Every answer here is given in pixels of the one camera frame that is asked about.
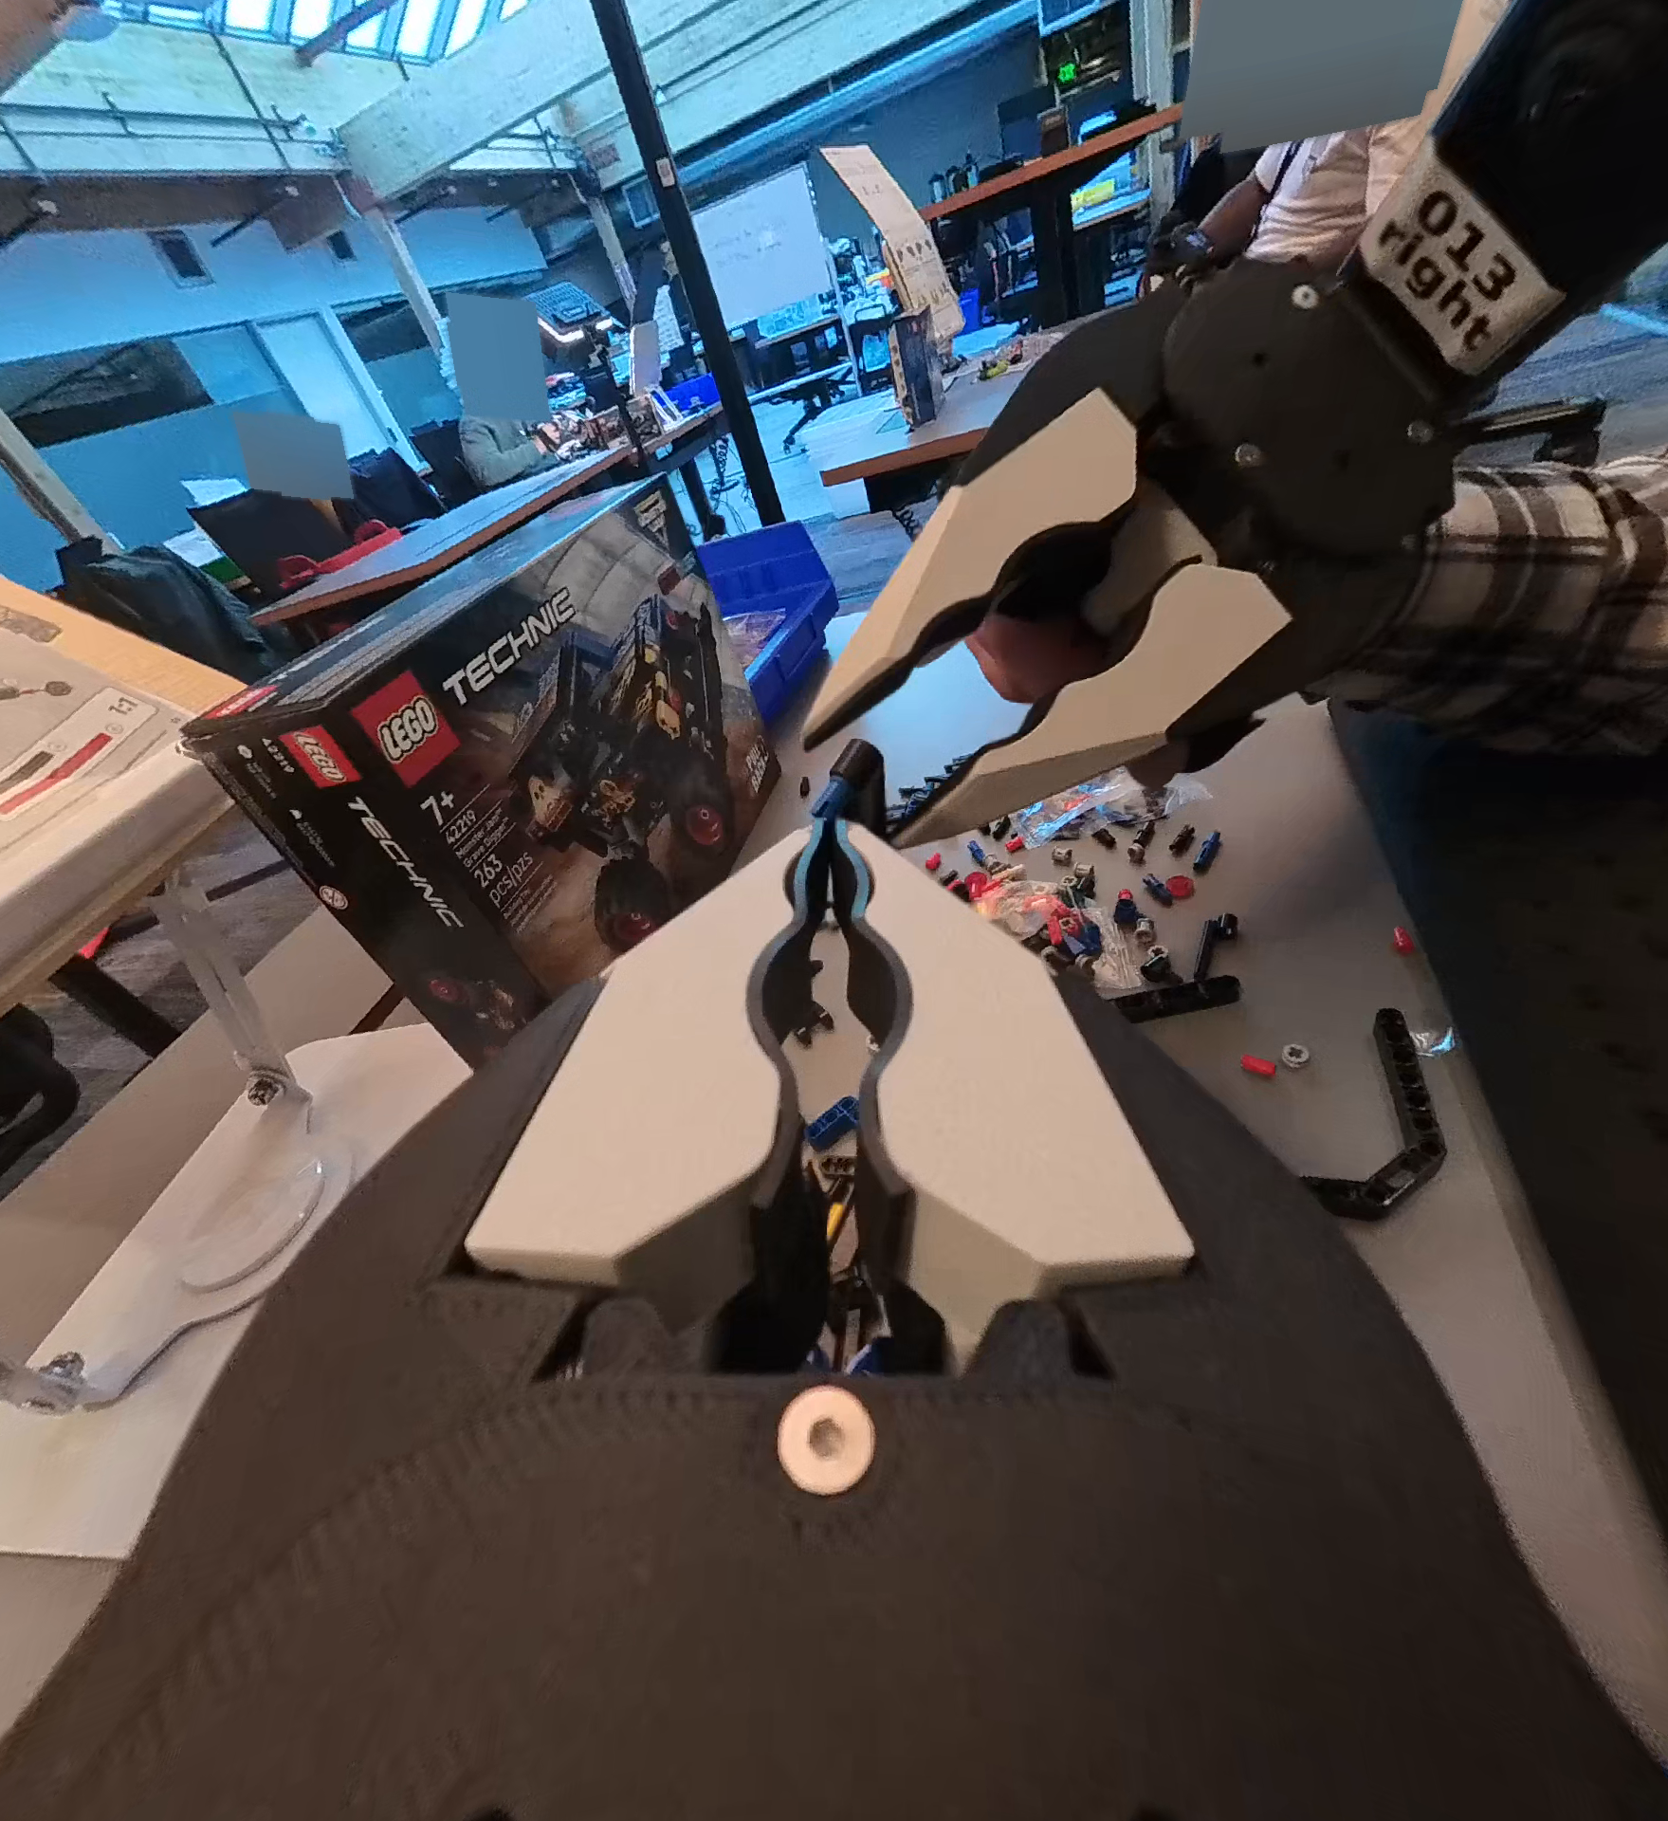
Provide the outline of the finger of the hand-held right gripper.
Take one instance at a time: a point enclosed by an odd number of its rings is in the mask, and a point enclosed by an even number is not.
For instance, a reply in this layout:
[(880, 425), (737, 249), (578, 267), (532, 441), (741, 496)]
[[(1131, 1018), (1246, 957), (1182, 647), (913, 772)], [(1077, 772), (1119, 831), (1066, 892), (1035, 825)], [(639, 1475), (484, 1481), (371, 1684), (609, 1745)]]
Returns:
[(819, 747), (964, 643), (997, 611), (1079, 615), (1135, 640), (1163, 584), (1213, 567), (1182, 513), (1142, 500), (1140, 435), (1104, 393), (961, 479), (936, 510), (806, 716)]
[(1292, 617), (1263, 580), (1188, 565), (1148, 607), (1125, 657), (1035, 705), (1016, 735), (974, 752), (892, 825), (897, 850), (951, 840), (1186, 735), (1186, 720)]

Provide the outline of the cardboard sign board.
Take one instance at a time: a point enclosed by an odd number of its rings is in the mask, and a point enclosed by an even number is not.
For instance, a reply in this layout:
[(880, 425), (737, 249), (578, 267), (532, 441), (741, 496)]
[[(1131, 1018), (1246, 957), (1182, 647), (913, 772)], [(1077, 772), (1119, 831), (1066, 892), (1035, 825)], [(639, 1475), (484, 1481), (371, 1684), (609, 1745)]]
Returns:
[(825, 146), (821, 158), (880, 236), (892, 288), (905, 316), (926, 314), (938, 339), (963, 330), (959, 295), (945, 263), (901, 184), (865, 144)]

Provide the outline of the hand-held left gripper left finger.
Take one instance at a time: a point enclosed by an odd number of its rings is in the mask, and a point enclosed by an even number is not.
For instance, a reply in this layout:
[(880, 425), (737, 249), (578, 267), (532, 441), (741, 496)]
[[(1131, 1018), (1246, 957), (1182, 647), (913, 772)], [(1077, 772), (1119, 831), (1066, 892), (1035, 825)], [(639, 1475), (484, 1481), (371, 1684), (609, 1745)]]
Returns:
[(607, 971), (463, 1242), (471, 1263), (641, 1300), (670, 1332), (754, 1280), (752, 1198), (787, 1091), (750, 982), (794, 923), (804, 846), (773, 844)]

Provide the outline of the blue plastic bin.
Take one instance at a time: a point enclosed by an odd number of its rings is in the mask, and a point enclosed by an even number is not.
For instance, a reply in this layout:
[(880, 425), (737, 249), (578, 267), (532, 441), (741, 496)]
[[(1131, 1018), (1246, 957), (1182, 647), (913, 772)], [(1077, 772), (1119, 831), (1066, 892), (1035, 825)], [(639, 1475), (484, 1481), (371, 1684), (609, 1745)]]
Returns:
[(775, 724), (827, 651), (840, 594), (808, 529), (796, 521), (712, 540), (699, 561), (729, 628), (760, 718)]

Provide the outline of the wooden office desk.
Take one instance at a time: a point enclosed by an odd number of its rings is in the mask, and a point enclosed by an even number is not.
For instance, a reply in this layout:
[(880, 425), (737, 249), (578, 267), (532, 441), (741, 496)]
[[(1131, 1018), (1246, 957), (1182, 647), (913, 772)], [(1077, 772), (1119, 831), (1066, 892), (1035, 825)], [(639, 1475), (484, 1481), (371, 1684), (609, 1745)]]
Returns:
[(804, 444), (813, 475), (827, 490), (869, 487), (892, 473), (945, 467), (968, 456), (1039, 360), (1098, 318), (1094, 314), (1054, 332), (1035, 332), (1026, 339), (1026, 358), (995, 378), (982, 378), (978, 360), (964, 366), (930, 423), (911, 427), (894, 399), (853, 400), (834, 408)]
[(549, 513), (565, 513), (572, 500), (687, 469), (727, 429), (727, 412), (716, 402), (660, 431), (647, 450), (618, 444), (482, 494), (421, 529), (402, 532), (394, 544), (368, 548), (343, 571), (314, 580), (276, 607), (257, 613), (253, 624), (260, 630), (289, 626), (310, 638), (329, 636), (331, 624), (354, 622), (379, 611), (517, 529)]

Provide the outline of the whiteboard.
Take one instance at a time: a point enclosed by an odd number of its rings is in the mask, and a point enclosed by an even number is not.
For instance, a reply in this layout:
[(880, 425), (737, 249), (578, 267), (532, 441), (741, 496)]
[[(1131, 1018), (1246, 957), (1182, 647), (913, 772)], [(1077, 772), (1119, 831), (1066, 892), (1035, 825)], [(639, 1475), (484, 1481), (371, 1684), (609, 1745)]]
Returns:
[(691, 215), (733, 332), (834, 288), (808, 165), (798, 163)]

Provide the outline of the dark printed toy box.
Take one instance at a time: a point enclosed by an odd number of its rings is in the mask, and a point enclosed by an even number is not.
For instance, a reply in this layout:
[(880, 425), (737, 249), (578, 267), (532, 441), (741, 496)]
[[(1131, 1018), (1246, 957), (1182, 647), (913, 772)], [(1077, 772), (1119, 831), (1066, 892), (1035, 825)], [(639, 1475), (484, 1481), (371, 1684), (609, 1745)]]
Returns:
[(184, 747), (469, 1066), (727, 879), (779, 781), (664, 479), (461, 559)]

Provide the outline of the person's right forearm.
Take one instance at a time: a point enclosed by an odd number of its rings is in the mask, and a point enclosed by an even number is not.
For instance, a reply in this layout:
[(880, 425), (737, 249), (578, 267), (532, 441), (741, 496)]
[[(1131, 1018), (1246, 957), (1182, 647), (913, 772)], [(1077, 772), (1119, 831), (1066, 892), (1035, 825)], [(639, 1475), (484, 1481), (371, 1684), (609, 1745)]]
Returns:
[(1309, 693), (1502, 752), (1668, 760), (1668, 450), (1462, 467), (1402, 603)]

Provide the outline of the black backpack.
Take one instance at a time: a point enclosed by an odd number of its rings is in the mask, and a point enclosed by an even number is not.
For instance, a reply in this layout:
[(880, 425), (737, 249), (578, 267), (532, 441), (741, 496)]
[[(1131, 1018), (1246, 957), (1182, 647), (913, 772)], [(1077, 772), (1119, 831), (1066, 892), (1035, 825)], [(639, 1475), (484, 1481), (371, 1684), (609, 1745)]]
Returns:
[(243, 601), (171, 550), (109, 555), (100, 540), (81, 540), (60, 550), (56, 565), (75, 609), (241, 685), (285, 663)]

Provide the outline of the black bent beam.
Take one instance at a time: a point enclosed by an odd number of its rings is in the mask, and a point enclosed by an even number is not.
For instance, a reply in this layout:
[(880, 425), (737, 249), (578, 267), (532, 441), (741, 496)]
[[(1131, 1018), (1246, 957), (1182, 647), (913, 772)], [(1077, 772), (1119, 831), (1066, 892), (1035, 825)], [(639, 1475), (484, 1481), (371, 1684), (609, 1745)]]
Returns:
[(1326, 1213), (1357, 1225), (1376, 1225), (1399, 1212), (1433, 1183), (1448, 1154), (1406, 1016), (1397, 1009), (1378, 1011), (1372, 1037), (1402, 1148), (1362, 1181), (1303, 1177), (1305, 1189)]

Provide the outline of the clear bag of small pieces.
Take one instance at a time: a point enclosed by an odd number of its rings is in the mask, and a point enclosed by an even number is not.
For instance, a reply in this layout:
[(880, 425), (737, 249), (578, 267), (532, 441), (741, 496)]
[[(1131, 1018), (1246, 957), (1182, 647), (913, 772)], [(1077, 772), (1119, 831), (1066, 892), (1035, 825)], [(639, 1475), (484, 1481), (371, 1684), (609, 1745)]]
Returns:
[(1207, 921), (1192, 900), (1223, 835), (1207, 787), (1127, 772), (1058, 791), (915, 854), (926, 877), (1062, 978), (1114, 1001), (1190, 982)]

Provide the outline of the instruction booklet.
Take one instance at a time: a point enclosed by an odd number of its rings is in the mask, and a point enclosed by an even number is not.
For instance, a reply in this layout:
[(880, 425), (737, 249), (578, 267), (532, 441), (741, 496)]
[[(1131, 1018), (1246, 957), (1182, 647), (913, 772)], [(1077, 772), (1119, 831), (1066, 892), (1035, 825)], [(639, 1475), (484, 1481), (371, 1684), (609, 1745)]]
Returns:
[(0, 605), (0, 858), (174, 745), (180, 710)]

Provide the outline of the person's right hand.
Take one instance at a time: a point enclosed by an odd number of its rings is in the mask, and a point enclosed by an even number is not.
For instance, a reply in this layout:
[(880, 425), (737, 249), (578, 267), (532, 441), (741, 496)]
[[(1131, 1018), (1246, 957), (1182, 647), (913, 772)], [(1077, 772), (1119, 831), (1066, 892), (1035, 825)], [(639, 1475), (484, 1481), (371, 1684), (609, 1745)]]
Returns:
[(1108, 670), (1119, 640), (1075, 613), (1028, 620), (993, 611), (966, 636), (964, 649), (1001, 699), (1029, 707)]

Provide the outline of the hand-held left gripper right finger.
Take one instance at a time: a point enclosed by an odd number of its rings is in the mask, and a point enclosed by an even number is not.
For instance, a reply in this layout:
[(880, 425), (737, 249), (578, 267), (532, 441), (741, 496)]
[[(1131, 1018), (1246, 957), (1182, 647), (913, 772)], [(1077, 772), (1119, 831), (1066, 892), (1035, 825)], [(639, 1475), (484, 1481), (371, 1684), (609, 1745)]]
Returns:
[(949, 1332), (1194, 1259), (1052, 974), (865, 829), (848, 984), (878, 1051), (861, 1150), (886, 1192), (892, 1280)]

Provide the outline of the long black holed beam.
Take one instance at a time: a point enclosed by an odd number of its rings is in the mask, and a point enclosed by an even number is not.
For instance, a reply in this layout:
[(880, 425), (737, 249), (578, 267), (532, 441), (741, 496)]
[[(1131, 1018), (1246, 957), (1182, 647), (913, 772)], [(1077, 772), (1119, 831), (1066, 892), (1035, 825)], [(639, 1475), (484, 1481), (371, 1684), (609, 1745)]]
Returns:
[(1133, 1026), (1146, 1026), (1188, 1015), (1234, 1009), (1242, 1003), (1242, 982), (1232, 974), (1173, 982), (1110, 1001), (1114, 1013)]

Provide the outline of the black beam piece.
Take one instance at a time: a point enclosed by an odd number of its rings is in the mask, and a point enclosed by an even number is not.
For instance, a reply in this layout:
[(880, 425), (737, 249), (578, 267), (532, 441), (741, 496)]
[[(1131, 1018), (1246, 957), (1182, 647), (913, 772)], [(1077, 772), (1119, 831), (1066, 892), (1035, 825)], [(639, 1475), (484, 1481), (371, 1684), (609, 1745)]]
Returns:
[(897, 1016), (896, 988), (886, 946), (871, 925), (876, 877), (855, 840), (859, 833), (880, 835), (886, 829), (886, 764), (867, 741), (848, 741), (832, 775), (869, 787), (867, 819), (863, 827), (850, 825), (846, 840), (825, 856), (808, 850), (808, 825), (804, 846), (787, 875), (792, 921), (764, 984), (764, 1009), (777, 1036), (796, 1036), (817, 1022), (809, 951), (827, 919), (834, 919), (846, 942), (848, 1009), (869, 1041), (884, 1045)]

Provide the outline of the black steel column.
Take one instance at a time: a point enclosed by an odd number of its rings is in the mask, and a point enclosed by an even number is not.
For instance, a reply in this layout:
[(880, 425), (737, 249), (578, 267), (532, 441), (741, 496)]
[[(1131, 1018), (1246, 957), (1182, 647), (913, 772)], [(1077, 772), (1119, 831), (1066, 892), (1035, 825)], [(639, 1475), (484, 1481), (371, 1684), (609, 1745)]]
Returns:
[(634, 31), (630, 10), (624, 3), (591, 3), (591, 12), (605, 58), (618, 87), (626, 121), (643, 159), (645, 177), (658, 205), (664, 238), (677, 265), (677, 276), (702, 343), (708, 372), (718, 387), (721, 412), (737, 450), (746, 490), (760, 523), (764, 527), (777, 527), (787, 521), (787, 513), (777, 494), (771, 460), (762, 441), (750, 399), (739, 376), (731, 332), (695, 230), (681, 173)]

